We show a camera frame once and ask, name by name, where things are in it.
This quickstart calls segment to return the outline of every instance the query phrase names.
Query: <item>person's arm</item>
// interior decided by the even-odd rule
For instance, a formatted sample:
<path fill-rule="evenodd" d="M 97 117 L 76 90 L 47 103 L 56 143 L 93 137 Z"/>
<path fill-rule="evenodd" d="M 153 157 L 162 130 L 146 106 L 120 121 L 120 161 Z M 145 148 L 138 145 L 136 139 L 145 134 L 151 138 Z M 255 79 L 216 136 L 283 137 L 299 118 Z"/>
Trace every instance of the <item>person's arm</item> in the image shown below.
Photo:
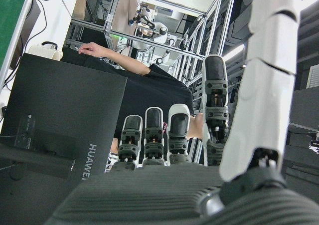
<path fill-rule="evenodd" d="M 123 69 L 134 74 L 146 75 L 151 71 L 146 65 L 138 60 L 123 54 L 116 53 L 115 51 L 102 47 L 94 42 L 81 45 L 79 48 L 79 54 L 81 53 L 94 57 L 107 57 L 117 63 Z"/>

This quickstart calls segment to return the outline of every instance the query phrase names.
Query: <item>desk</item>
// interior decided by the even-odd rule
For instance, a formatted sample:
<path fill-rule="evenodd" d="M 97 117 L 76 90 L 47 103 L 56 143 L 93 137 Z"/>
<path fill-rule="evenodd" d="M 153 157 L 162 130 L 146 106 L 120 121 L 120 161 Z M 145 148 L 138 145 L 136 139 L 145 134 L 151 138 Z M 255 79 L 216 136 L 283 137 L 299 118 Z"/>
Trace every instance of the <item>desk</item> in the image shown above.
<path fill-rule="evenodd" d="M 31 0 L 24 0 L 22 4 L 21 0 L 8 0 L 10 2 L 9 6 L 14 6 L 12 11 L 15 11 L 19 16 L 14 20 L 14 18 L 9 21 L 13 24 L 16 23 L 14 30 L 12 30 L 12 24 L 6 24 L 3 29 L 8 31 L 8 37 L 10 32 L 12 31 L 12 37 L 8 38 L 7 43 L 1 44 L 1 50 L 6 51 L 3 55 L 3 59 L 1 57 L 0 62 L 2 63 L 2 67 L 0 70 L 0 84 L 3 85 L 4 79 L 7 75 L 9 65 L 12 60 L 12 56 L 17 45 L 17 41 L 19 40 L 19 35 L 21 33 L 23 23 L 25 21 L 26 15 L 29 10 L 29 6 L 31 5 Z M 76 0 L 68 0 L 68 2 L 64 2 L 64 0 L 39 0 L 42 5 L 37 1 L 39 7 L 41 9 L 41 14 L 38 17 L 38 20 L 35 23 L 35 26 L 31 32 L 29 38 L 33 37 L 40 31 L 45 28 L 45 30 L 39 34 L 39 36 L 34 37 L 29 41 L 25 51 L 28 51 L 29 48 L 34 44 L 39 44 L 44 41 L 51 41 L 58 45 L 59 48 L 62 48 L 64 44 L 64 40 L 67 34 L 67 30 L 71 21 L 71 14 L 73 12 Z"/>
<path fill-rule="evenodd" d="M 12 33 L 12 37 L 10 40 L 8 40 L 8 42 L 10 42 L 7 47 L 6 54 L 4 55 L 2 67 L 0 70 L 1 87 L 4 83 L 5 78 L 7 78 L 7 76 L 11 73 L 11 70 L 9 70 L 9 66 L 11 64 L 12 56 L 19 40 L 19 36 L 32 0 L 25 0 L 23 4 L 19 4 L 20 0 L 9 1 L 12 2 L 11 6 L 16 3 L 16 6 L 21 6 L 21 9 L 15 8 L 17 12 L 18 10 L 20 10 L 20 12 L 17 18 L 15 29 Z M 58 45 L 58 49 L 62 49 L 66 34 L 68 32 L 69 24 L 71 22 L 71 16 L 76 0 L 36 0 L 36 2 L 41 10 L 41 14 L 39 15 L 34 28 L 31 31 L 29 39 L 37 35 L 44 28 L 45 30 L 39 35 L 30 39 L 30 41 L 26 45 L 25 51 L 28 52 L 32 45 L 41 44 L 44 41 L 54 42 Z M 8 103 L 12 84 L 13 80 L 8 84 L 8 88 L 3 89 L 0 94 L 1 107 L 7 105 Z"/>

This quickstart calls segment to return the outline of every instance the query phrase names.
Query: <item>robotic hand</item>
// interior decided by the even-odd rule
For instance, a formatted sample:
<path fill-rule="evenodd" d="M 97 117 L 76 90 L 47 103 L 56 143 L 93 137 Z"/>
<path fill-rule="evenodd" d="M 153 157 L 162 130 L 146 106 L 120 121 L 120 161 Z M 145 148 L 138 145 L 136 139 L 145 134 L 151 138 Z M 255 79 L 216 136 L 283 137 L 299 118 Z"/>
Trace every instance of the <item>robotic hand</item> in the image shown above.
<path fill-rule="evenodd" d="M 189 162 L 187 138 L 190 113 L 185 104 L 174 104 L 168 112 L 167 165 Z M 143 119 L 139 115 L 126 117 L 119 145 L 119 161 L 113 170 L 134 170 L 139 164 Z M 163 111 L 150 107 L 145 112 L 145 165 L 164 165 Z"/>
<path fill-rule="evenodd" d="M 152 36 L 146 37 L 147 39 L 153 40 L 161 44 L 164 44 L 167 39 L 169 39 L 170 44 L 174 44 L 176 42 L 176 36 L 169 35 L 168 28 L 163 23 L 151 21 L 150 9 L 148 8 L 141 9 L 141 11 L 136 17 L 129 20 L 129 24 L 133 24 L 134 21 L 136 21 L 136 23 L 147 25 L 150 29 L 152 29 L 153 34 Z M 132 46 L 133 48 L 136 48 L 139 50 L 147 50 L 151 48 L 151 45 L 133 41 L 133 40 L 128 40 L 127 46 Z"/>

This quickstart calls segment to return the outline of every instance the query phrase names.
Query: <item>robotic finger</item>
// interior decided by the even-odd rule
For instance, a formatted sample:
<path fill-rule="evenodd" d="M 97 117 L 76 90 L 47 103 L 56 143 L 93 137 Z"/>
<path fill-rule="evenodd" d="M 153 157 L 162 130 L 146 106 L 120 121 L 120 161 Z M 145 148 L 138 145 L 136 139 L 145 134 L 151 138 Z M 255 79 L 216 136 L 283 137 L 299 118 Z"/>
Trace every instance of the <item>robotic finger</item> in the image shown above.
<path fill-rule="evenodd" d="M 228 81 L 223 58 L 206 57 L 202 74 L 204 165 L 220 165 L 228 136 Z"/>
<path fill-rule="evenodd" d="M 168 112 L 167 165 L 190 162 L 187 153 L 187 133 L 190 113 L 185 104 L 174 104 Z"/>
<path fill-rule="evenodd" d="M 119 145 L 119 161 L 112 170 L 134 170 L 139 163 L 141 152 L 143 120 L 139 115 L 130 115 L 125 118 L 121 141 Z"/>
<path fill-rule="evenodd" d="M 144 165 L 164 165 L 163 111 L 150 107 L 145 112 Z"/>

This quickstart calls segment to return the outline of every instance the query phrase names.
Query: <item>black shirt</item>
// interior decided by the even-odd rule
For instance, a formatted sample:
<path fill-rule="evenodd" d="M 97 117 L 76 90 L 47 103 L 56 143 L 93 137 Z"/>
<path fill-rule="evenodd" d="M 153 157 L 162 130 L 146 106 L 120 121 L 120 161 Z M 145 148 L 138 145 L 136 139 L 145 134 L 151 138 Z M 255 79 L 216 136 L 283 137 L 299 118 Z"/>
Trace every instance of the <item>black shirt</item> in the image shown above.
<path fill-rule="evenodd" d="M 143 118 L 149 107 L 159 107 L 163 111 L 164 128 L 167 124 L 168 111 L 173 104 L 186 104 L 192 114 L 192 94 L 185 84 L 178 81 L 155 64 L 150 66 L 150 73 L 144 76 L 115 69 L 109 64 L 92 56 L 78 54 L 74 50 L 64 49 L 62 61 L 78 64 L 88 68 L 114 73 L 127 78 L 122 105 L 114 137 L 121 139 L 121 131 L 127 116 L 135 114 Z"/>

